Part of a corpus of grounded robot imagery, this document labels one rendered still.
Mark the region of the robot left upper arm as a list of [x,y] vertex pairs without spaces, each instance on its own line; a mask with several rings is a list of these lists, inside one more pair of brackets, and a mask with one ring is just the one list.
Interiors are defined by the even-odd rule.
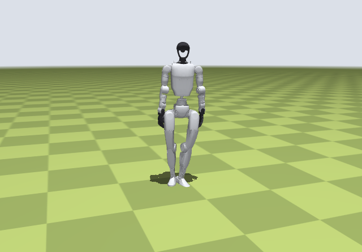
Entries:
[[196,92],[198,94],[202,94],[205,93],[205,87],[202,85],[203,84],[203,70],[201,66],[197,66],[194,65],[195,67],[195,73],[196,73],[196,84],[197,84],[197,88],[196,88]]

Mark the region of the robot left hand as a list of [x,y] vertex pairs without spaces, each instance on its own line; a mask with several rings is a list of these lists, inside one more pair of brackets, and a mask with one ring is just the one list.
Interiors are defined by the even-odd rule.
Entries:
[[204,112],[205,112],[205,109],[204,109],[204,108],[202,108],[202,109],[201,109],[201,112],[199,112],[199,114],[200,114],[200,115],[199,115],[199,116],[200,116],[200,119],[199,119],[199,127],[200,127],[200,126],[202,125],[202,123],[203,123],[203,119],[204,119],[203,116],[204,116],[204,114],[205,114]]

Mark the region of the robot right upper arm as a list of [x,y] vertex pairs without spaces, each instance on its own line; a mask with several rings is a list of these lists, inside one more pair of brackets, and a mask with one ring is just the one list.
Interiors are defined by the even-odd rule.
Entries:
[[167,86],[169,81],[168,73],[171,72],[172,65],[165,65],[162,68],[162,77],[161,77],[161,84],[162,84],[162,93],[168,94],[169,87]]

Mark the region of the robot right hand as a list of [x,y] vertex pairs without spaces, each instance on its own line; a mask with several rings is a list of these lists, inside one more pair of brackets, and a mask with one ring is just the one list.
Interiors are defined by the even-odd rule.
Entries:
[[161,110],[161,113],[159,113],[158,112],[158,124],[162,127],[162,128],[164,128],[164,117],[163,117],[163,115],[165,114],[165,110],[164,109],[162,109]]

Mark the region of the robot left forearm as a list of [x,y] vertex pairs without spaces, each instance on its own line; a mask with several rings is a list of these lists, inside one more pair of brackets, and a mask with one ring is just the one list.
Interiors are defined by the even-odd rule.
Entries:
[[201,112],[201,109],[205,109],[205,93],[199,94],[199,112]]

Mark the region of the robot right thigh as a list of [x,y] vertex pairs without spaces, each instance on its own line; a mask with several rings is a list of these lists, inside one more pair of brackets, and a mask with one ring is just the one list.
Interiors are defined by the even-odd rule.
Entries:
[[167,150],[172,149],[176,151],[176,144],[174,143],[174,129],[175,129],[175,109],[165,111],[164,117],[164,132],[166,139]]

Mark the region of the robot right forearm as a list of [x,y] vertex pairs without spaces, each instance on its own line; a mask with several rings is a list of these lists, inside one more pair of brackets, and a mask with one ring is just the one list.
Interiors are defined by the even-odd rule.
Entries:
[[166,95],[162,94],[162,87],[160,89],[160,102],[159,102],[159,107],[158,107],[158,112],[161,113],[161,110],[164,109],[166,107]]

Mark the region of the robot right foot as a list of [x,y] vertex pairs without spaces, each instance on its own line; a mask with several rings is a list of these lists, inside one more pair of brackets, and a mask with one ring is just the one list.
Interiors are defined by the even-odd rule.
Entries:
[[170,177],[169,182],[168,182],[167,185],[170,186],[170,187],[176,185],[176,175],[175,175],[175,178],[174,178],[174,176]]

